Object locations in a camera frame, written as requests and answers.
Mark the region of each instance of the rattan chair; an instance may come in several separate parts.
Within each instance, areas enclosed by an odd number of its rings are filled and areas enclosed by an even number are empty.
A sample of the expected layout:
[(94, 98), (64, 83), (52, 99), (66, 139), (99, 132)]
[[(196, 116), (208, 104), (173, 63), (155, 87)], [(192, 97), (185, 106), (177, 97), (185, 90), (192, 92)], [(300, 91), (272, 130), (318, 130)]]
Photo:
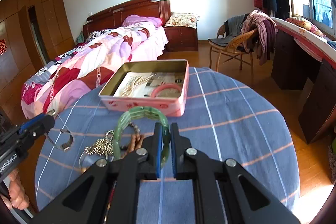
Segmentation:
[[(252, 52), (247, 53), (243, 50), (243, 48), (241, 48), (241, 50), (237, 49), (243, 41), (249, 41), (250, 39), (253, 39), (253, 37), (256, 37), (259, 35), (258, 33), (258, 29), (254, 29), (253, 31), (244, 33), (242, 35), (239, 35), (237, 37), (234, 37), (229, 44), (227, 44), (227, 46), (223, 47), (217, 44), (217, 42), (219, 42), (221, 39), (219, 38), (219, 36), (221, 35), (224, 38), (225, 35), (225, 25), (222, 25), (218, 32), (217, 32), (217, 38), (216, 39), (209, 39), (209, 44), (210, 44), (210, 65), (209, 68), (211, 68), (212, 65), (212, 57), (211, 57), (211, 53), (212, 52), (218, 52), (218, 58), (217, 58), (217, 62), (216, 62), (216, 71), (218, 72), (218, 67), (219, 67), (219, 61), (221, 58), (221, 55), (226, 55), (229, 56), (230, 58), (225, 60), (225, 62), (230, 61), (232, 59), (237, 59), (240, 61), (240, 70), (242, 70), (243, 68), (243, 63), (250, 65), (251, 66), (251, 86), (253, 87), (253, 56), (252, 56)], [(245, 54), (250, 54), (251, 57), (251, 63), (248, 63), (246, 61), (243, 60), (243, 55)]]

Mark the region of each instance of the green bracelet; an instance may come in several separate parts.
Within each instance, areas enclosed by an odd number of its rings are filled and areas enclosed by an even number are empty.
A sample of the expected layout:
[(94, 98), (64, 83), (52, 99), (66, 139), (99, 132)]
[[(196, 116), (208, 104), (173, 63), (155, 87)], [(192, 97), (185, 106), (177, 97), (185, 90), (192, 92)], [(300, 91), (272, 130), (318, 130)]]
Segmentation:
[(122, 114), (118, 120), (118, 124), (114, 129), (114, 137), (112, 140), (113, 154), (116, 160), (121, 159), (119, 142), (121, 139), (121, 133), (128, 126), (131, 120), (141, 119), (147, 117), (152, 120), (159, 120), (162, 124), (162, 140), (163, 148), (161, 152), (161, 168), (167, 162), (169, 157), (169, 143), (170, 133), (167, 117), (158, 109), (149, 106), (136, 106), (130, 108), (124, 114)]

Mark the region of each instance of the pink tin box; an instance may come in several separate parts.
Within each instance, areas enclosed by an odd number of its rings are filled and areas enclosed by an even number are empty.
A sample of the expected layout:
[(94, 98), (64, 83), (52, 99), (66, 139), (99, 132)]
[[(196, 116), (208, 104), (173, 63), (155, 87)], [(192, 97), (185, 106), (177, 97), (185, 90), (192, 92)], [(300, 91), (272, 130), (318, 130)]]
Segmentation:
[[(164, 97), (114, 97), (122, 80), (129, 72), (174, 72), (184, 73), (182, 92), (179, 98)], [(99, 97), (109, 110), (127, 111), (135, 106), (151, 106), (170, 117), (180, 117), (184, 113), (189, 85), (189, 64), (187, 60), (156, 60), (124, 63), (99, 92)]]

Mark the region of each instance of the round table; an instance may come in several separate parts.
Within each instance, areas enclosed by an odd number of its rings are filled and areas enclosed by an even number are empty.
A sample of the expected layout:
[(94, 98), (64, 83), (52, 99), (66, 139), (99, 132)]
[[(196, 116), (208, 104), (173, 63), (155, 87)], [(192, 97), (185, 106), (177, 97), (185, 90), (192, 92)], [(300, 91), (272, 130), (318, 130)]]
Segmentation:
[[(236, 159), (287, 208), (299, 197), (299, 170), (292, 138), (280, 112), (266, 99), (241, 82), (208, 68), (189, 68), (185, 113), (168, 117), (177, 122), (182, 136), (210, 158)], [(53, 149), (45, 141), (35, 172), (36, 200), (41, 210), (78, 176), (78, 159), (84, 147), (113, 129), (122, 112), (109, 111), (100, 101), (98, 87), (82, 96), (60, 116), (75, 136), (67, 152)], [(141, 133), (149, 136), (155, 121), (136, 120)], [(58, 144), (67, 136), (59, 133), (57, 119), (49, 136)], [(132, 133), (127, 127), (122, 144)], [(158, 181), (141, 182), (137, 223), (194, 224), (191, 181), (173, 178), (171, 161), (161, 170)]]

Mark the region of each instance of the wooden headboard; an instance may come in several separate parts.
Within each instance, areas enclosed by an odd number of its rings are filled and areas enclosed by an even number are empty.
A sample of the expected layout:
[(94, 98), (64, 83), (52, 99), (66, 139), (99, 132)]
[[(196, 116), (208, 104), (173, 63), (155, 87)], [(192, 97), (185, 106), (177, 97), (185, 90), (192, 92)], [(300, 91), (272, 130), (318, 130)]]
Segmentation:
[(164, 25), (171, 15), (170, 0), (130, 0), (100, 11), (86, 19), (84, 37), (93, 31), (118, 28), (129, 15), (161, 18)]

